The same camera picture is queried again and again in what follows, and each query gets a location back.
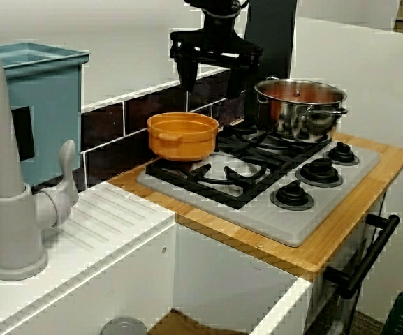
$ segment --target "gray faucet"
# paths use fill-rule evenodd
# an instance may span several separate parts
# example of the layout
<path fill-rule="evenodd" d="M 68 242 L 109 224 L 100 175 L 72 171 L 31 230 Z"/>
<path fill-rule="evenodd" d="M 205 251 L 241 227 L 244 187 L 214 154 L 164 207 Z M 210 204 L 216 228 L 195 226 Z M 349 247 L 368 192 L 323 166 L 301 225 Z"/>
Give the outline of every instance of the gray faucet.
<path fill-rule="evenodd" d="M 41 231 L 61 225 L 78 201 L 72 175 L 75 143 L 59 152 L 63 180 L 54 188 L 32 195 L 22 178 L 20 155 L 13 128 L 6 74 L 0 60 L 0 279 L 20 281 L 47 265 Z"/>

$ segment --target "wooden countertop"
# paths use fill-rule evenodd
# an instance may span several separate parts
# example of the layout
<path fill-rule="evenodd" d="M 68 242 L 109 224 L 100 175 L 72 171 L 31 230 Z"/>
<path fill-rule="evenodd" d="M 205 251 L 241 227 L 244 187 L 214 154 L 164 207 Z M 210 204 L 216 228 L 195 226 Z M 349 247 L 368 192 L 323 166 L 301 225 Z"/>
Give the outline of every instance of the wooden countertop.
<path fill-rule="evenodd" d="M 403 168 L 401 148 L 340 133 L 336 134 L 335 139 L 377 151 L 381 161 L 297 248 L 285 246 L 137 184 L 135 178 L 144 170 L 145 165 L 120 174 L 108 182 L 174 211 L 176 221 L 181 225 L 313 281 Z"/>

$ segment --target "tile backsplash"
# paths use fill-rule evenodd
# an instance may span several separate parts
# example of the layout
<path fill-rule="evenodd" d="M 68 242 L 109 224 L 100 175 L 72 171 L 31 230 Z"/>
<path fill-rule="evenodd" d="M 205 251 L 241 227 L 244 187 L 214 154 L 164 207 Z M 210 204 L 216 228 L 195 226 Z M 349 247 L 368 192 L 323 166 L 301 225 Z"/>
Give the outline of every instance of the tile backsplash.
<path fill-rule="evenodd" d="M 187 93 L 181 86 L 163 89 L 82 114 L 80 168 L 73 172 L 79 192 L 142 165 L 156 156 L 148 147 L 147 120 L 166 112 L 198 112 L 220 126 L 243 117 L 244 93 L 226 100 L 229 72 L 197 80 Z M 57 185 L 61 177 L 32 188 L 33 193 Z"/>

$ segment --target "blue container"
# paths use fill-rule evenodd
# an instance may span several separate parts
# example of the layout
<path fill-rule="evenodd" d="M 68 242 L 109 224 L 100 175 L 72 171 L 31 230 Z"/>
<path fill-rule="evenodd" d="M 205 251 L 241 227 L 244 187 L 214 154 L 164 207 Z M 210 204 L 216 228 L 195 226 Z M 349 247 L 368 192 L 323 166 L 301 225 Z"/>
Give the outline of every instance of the blue container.
<path fill-rule="evenodd" d="M 61 174 L 60 147 L 72 139 L 80 166 L 82 64 L 89 52 L 35 43 L 0 45 L 12 110 L 29 107 L 35 156 L 22 161 L 24 181 L 38 185 Z"/>

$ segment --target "faucet handle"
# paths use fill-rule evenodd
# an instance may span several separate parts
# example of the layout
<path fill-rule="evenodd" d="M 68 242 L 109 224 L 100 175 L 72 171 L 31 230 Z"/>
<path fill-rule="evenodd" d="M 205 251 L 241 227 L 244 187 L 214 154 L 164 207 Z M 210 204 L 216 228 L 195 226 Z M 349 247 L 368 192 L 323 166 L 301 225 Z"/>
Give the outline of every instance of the faucet handle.
<path fill-rule="evenodd" d="M 73 158 L 75 143 L 66 141 L 59 152 L 59 162 L 63 179 L 55 187 L 44 188 L 41 193 L 46 194 L 56 211 L 56 220 L 52 225 L 59 226 L 64 223 L 71 214 L 72 207 L 78 201 L 78 191 L 73 178 Z"/>
<path fill-rule="evenodd" d="M 67 140 L 60 149 L 59 163 L 61 172 L 63 173 L 63 180 L 59 185 L 66 187 L 68 197 L 71 199 L 72 205 L 75 205 L 78 201 L 77 186 L 74 182 L 73 176 L 73 159 L 75 155 L 75 143 L 72 140 Z"/>

